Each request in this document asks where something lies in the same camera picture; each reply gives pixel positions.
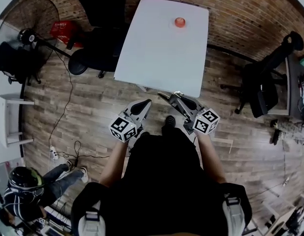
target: red box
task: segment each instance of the red box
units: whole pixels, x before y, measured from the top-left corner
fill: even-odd
[[[74,21],[65,20],[54,22],[50,31],[50,35],[54,38],[59,39],[64,44],[68,44],[69,39],[72,38],[74,35],[79,34],[79,32],[81,32],[81,29]],[[83,44],[76,42],[74,46],[83,47]]]

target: blue jeans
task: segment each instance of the blue jeans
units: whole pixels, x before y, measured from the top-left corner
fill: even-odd
[[[77,180],[83,177],[83,172],[78,170],[73,171],[58,181],[55,181],[63,172],[68,170],[69,167],[67,164],[60,164],[43,176],[45,183],[48,183],[47,187],[55,195],[56,199],[60,198],[69,186],[73,185]]]

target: white side table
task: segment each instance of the white side table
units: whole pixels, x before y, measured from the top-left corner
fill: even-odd
[[[185,26],[175,26],[175,19]],[[208,40],[209,11],[168,0],[141,0],[131,22],[115,79],[199,97]]]
[[[34,105],[32,101],[24,101],[20,98],[13,98],[13,94],[0,95],[0,142],[6,148],[14,145],[21,145],[33,142],[33,139],[10,142],[11,139],[18,139],[22,132],[9,132],[9,107],[10,105]]]

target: white stool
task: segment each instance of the white stool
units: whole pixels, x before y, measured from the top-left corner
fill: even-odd
[[[6,148],[9,146],[27,144],[33,142],[33,139],[10,142],[10,139],[18,139],[22,132],[9,132],[9,105],[34,105],[32,101],[24,101],[16,98],[14,94],[0,95],[0,141]]]

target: orange ball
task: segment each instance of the orange ball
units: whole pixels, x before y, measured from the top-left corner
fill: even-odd
[[[184,18],[175,19],[175,25],[179,28],[183,28],[186,25],[186,21]]]

